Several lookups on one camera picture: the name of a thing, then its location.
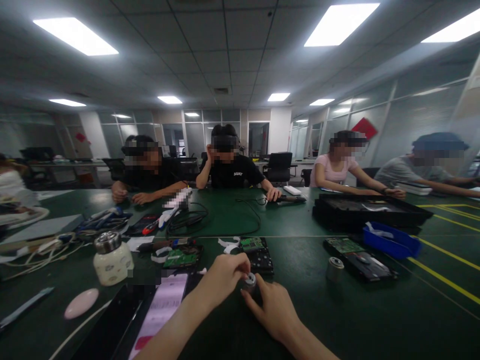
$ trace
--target black t-shirt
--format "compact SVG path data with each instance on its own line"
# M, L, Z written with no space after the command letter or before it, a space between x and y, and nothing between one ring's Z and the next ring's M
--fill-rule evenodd
M125 175L120 181L142 192L148 192L164 189L182 180L184 178L180 162L165 157L161 160L161 166L158 167L158 174L145 170L142 166L127 166Z
M204 158L200 171L206 162ZM236 155L232 163L212 162L210 177L211 186L216 189L244 188L245 182L250 186L259 184L265 179L252 159L243 155Z

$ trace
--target black storage box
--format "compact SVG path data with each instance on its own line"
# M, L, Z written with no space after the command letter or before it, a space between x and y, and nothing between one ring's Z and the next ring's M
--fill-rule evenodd
M386 204L370 202L384 201ZM370 211L369 208L389 207L393 211ZM411 235L434 214L408 202L390 196L321 194L315 200L313 216L328 229L361 232L366 222L382 223Z

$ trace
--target pink mouse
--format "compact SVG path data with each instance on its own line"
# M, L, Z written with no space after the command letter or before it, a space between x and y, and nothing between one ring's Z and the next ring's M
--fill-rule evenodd
M65 319L74 319L84 314L95 304L98 297L99 290L96 288L78 294L66 307L64 314Z

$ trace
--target blue cap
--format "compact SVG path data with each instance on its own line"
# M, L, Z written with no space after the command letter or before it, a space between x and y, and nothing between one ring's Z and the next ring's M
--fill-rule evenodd
M417 149L427 151L467 150L470 146L453 132L434 132L422 135L412 145Z

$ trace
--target man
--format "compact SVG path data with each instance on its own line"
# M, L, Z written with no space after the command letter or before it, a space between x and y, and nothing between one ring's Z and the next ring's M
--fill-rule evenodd
M260 184L266 191L266 200L276 201L282 192L262 175L252 159L239 154L238 145L239 138L232 125L215 126L211 131L211 144L206 147L207 159L203 159L201 172L196 177L196 187L205 188L209 177L214 189L243 188L245 182Z
M162 157L162 149L150 136L137 135L121 150L126 155L127 167L124 177L111 187L116 204L123 202L132 188L148 191L131 198L134 204L143 205L187 187L181 180L180 164L175 159Z
M436 165L438 159L459 158L468 148L467 144L451 132L420 136L413 142L411 154L387 162L376 173L375 180L387 186L392 186L397 181L419 183L439 193L480 198L480 191L459 187L477 187L480 179L455 177Z

